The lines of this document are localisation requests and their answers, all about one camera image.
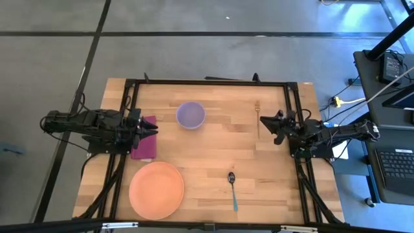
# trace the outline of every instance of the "purple bowl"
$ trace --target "purple bowl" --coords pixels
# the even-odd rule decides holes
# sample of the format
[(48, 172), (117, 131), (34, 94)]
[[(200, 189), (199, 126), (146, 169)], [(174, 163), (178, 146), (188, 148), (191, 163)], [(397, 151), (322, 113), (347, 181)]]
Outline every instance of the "purple bowl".
[(186, 129), (197, 129), (202, 125), (205, 118), (206, 112), (202, 105), (197, 102), (183, 103), (177, 109), (177, 121)]

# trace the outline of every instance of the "spoon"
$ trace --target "spoon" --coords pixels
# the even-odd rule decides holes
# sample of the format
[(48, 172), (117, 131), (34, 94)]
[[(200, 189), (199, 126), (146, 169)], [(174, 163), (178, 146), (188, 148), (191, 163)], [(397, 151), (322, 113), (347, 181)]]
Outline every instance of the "spoon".
[(237, 201), (235, 200), (234, 186), (233, 186), (234, 181), (235, 181), (235, 175), (234, 175), (234, 173), (233, 172), (230, 172), (228, 174), (228, 176), (227, 176), (227, 179), (228, 179), (228, 182), (230, 184), (232, 184), (232, 190), (233, 190), (233, 209), (234, 209), (234, 211), (238, 211), (239, 208), (237, 207)]

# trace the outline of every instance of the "wooden table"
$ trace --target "wooden table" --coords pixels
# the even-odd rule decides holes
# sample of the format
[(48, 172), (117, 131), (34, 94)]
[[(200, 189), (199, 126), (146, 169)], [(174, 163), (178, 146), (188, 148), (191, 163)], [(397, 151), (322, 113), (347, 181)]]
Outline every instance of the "wooden table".
[[(124, 84), (125, 79), (108, 80), (102, 109), (119, 110)], [(311, 110), (312, 118), (320, 118), (313, 85), (300, 83), (299, 90), (302, 108)], [(206, 109), (206, 120), (195, 131), (181, 128), (175, 118), (178, 106), (189, 100), (200, 102)], [(162, 221), (303, 224), (298, 180), (287, 140), (274, 145), (274, 135), (262, 124), (257, 135), (257, 101), (261, 116), (286, 110), (282, 87), (140, 85), (136, 107), (144, 116), (157, 117), (155, 160), (176, 166), (185, 185), (179, 209)], [(73, 216), (82, 214), (99, 194), (108, 158), (106, 154), (98, 155), (86, 165)], [(332, 167), (321, 159), (313, 159), (312, 163), (318, 193), (335, 216), (343, 220)], [(128, 190), (134, 174), (146, 164), (127, 158), (117, 219), (143, 220), (129, 204)], [(236, 176), (238, 212), (233, 211), (229, 171)], [(307, 196), (314, 220), (312, 201)], [(111, 201), (109, 194), (105, 216), (109, 215)]]

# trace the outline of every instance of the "purple notebook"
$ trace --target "purple notebook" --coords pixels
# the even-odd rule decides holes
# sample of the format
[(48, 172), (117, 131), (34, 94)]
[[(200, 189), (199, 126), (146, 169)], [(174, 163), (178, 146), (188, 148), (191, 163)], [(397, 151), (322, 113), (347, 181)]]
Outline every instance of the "purple notebook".
[[(155, 116), (145, 116), (149, 123), (156, 124)], [(140, 141), (137, 149), (132, 149), (131, 159), (154, 159), (157, 155), (157, 135), (146, 137)]]

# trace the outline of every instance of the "keyboard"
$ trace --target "keyboard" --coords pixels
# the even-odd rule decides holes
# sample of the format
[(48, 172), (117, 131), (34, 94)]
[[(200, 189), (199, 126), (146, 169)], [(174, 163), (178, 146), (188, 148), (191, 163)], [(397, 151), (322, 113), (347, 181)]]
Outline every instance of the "keyboard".
[(386, 189), (414, 195), (413, 150), (381, 149), (376, 154)]

